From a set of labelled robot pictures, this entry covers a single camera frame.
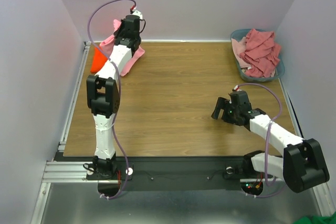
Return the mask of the light pink t shirt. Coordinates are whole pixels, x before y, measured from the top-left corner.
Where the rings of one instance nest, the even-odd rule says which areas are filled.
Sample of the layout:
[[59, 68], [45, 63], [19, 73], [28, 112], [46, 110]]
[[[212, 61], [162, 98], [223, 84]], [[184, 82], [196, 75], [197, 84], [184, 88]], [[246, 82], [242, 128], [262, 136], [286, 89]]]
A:
[[[115, 35], [114, 34], [120, 28], [120, 25], [121, 25], [121, 21], [117, 20], [117, 19], [114, 19], [113, 20], [114, 31], [113, 31], [112, 35], [110, 35], [108, 38], [106, 38], [104, 41], [102, 41], [100, 43], [100, 48], [108, 56], [110, 56], [111, 53], [112, 53], [114, 42], [115, 42]], [[134, 53], [132, 59], [127, 62], [126, 66], [121, 71], [121, 76], [122, 77], [124, 77], [125, 75], [127, 75], [130, 72], [133, 65], [136, 63], [136, 61], [138, 59], [140, 59], [144, 55], [144, 53], [145, 53], [145, 50], [141, 46], [139, 46], [137, 51]]]

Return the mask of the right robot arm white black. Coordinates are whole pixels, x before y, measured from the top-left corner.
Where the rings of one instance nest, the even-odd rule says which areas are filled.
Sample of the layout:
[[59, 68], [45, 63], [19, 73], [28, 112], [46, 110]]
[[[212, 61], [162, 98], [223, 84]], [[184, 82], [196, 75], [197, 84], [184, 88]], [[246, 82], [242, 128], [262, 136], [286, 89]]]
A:
[[329, 181], [330, 174], [317, 140], [303, 139], [273, 122], [263, 110], [251, 106], [245, 91], [237, 90], [229, 96], [229, 99], [217, 99], [212, 118], [245, 127], [280, 153], [279, 157], [266, 151], [244, 155], [241, 165], [244, 175], [253, 177], [262, 173], [279, 178], [295, 193]]

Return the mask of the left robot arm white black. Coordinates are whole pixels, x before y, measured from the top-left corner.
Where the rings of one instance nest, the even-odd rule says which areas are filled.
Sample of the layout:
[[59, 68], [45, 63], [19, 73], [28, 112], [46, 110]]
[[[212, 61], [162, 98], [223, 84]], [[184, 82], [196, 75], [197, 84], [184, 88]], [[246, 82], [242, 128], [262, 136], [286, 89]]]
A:
[[85, 165], [88, 177], [112, 179], [117, 172], [114, 148], [114, 121], [120, 106], [120, 73], [133, 58], [141, 43], [141, 14], [130, 14], [114, 32], [111, 53], [103, 67], [86, 81], [87, 104], [96, 129], [96, 150], [91, 164]]

